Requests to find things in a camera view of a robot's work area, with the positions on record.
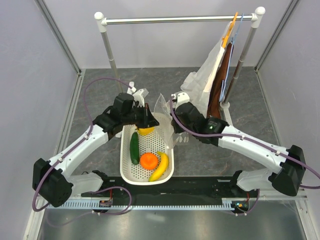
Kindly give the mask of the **orange fruit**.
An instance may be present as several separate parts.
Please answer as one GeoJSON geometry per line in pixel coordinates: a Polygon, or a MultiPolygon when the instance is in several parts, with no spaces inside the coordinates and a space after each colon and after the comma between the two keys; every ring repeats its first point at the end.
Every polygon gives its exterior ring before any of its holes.
{"type": "Polygon", "coordinates": [[[159,160],[155,154],[146,152],[141,155],[139,162],[144,169],[154,170],[158,166],[159,160]]]}

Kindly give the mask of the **green cucumber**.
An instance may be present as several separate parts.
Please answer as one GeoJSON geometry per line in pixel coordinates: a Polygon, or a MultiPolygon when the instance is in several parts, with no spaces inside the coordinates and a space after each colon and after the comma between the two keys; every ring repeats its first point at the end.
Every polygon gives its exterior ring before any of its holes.
{"type": "Polygon", "coordinates": [[[140,148],[139,148],[139,137],[137,132],[134,132],[131,135],[129,153],[130,153],[131,163],[133,165],[138,165],[140,163],[140,148]]]}

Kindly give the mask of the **yellow banana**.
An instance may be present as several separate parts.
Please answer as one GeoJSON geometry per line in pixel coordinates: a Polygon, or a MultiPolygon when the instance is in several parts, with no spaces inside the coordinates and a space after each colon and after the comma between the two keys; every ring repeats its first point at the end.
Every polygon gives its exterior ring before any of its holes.
{"type": "Polygon", "coordinates": [[[154,173],[150,176],[148,180],[149,182],[157,181],[164,174],[169,165],[169,157],[166,153],[158,151],[157,154],[160,156],[160,164],[158,165],[154,173]]]}

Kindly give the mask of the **yellow bell pepper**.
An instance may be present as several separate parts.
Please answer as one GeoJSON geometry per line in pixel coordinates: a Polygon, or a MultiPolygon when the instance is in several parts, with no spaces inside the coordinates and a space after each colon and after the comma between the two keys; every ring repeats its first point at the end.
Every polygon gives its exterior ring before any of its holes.
{"type": "Polygon", "coordinates": [[[154,128],[154,127],[149,127],[149,128],[137,128],[136,130],[137,130],[137,133],[138,133],[139,135],[141,135],[141,136],[146,136],[146,135],[152,133],[152,132],[155,130],[155,128],[154,128]]]}

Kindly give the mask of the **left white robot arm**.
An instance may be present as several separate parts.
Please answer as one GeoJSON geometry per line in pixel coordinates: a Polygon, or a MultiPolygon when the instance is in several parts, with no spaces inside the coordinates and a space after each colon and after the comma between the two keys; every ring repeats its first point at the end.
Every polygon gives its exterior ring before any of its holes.
{"type": "Polygon", "coordinates": [[[94,192],[106,196],[110,185],[102,174],[73,175],[74,170],[96,149],[106,144],[124,126],[138,128],[159,126],[145,102],[145,94],[120,93],[113,105],[90,122],[89,128],[70,146],[49,160],[38,159],[33,165],[32,188],[53,207],[63,205],[71,196],[94,192]]]}

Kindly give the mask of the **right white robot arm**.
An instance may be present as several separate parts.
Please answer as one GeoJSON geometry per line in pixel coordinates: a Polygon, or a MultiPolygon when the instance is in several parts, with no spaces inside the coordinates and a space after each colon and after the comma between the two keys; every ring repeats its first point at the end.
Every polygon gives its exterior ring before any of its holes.
{"type": "Polygon", "coordinates": [[[252,137],[222,119],[204,117],[191,102],[180,104],[174,113],[178,119],[172,123],[175,132],[188,129],[201,143],[232,150],[264,166],[260,170],[236,171],[229,184],[233,196],[260,188],[274,188],[291,197],[298,194],[306,171],[299,146],[285,148],[252,137]]]}

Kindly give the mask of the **clear zip top bag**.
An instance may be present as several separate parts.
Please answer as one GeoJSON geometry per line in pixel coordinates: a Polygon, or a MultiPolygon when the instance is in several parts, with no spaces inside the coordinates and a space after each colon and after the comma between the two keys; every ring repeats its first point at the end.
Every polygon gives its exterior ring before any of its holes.
{"type": "Polygon", "coordinates": [[[156,126],[155,130],[168,149],[173,149],[175,146],[186,146],[191,143],[191,138],[188,133],[175,133],[174,127],[172,126],[173,118],[170,115],[169,103],[166,102],[161,93],[155,103],[153,116],[159,122],[159,126],[156,126]]]}

